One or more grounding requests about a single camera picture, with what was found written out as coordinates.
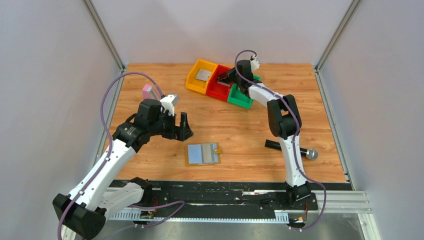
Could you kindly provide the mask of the black credit card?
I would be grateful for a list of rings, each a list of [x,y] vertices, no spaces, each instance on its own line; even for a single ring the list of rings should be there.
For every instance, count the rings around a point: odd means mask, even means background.
[[[222,74],[217,78],[216,81],[218,84],[230,87],[232,85],[232,80],[227,74]]]

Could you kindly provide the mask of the yellow leather card holder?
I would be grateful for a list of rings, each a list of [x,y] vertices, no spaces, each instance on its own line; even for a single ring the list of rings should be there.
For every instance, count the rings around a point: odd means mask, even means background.
[[[185,165],[217,165],[221,163],[222,154],[223,150],[218,143],[188,144],[185,147]]]

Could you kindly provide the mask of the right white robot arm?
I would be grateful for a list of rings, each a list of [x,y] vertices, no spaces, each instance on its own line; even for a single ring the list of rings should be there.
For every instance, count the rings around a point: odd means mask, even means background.
[[[259,102],[267,109],[269,129],[277,137],[286,168],[288,202],[294,204],[311,195],[300,151],[301,118],[293,95],[282,95],[255,79],[253,72],[259,68],[254,59],[239,60],[232,69],[219,74],[217,81],[235,84],[240,92]]]

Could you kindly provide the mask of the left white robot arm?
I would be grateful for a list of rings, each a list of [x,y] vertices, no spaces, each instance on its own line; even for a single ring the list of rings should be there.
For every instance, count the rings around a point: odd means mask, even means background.
[[[136,113],[108,135],[109,145],[89,173],[68,194],[57,194],[52,205],[59,220],[57,238],[62,227],[75,232],[84,240],[92,240],[105,223],[124,208],[147,201],[145,193],[151,185],[136,177],[115,193],[104,195],[116,175],[151,137],[183,142],[194,135],[185,112],[176,125],[175,105],[172,100],[144,99]]]

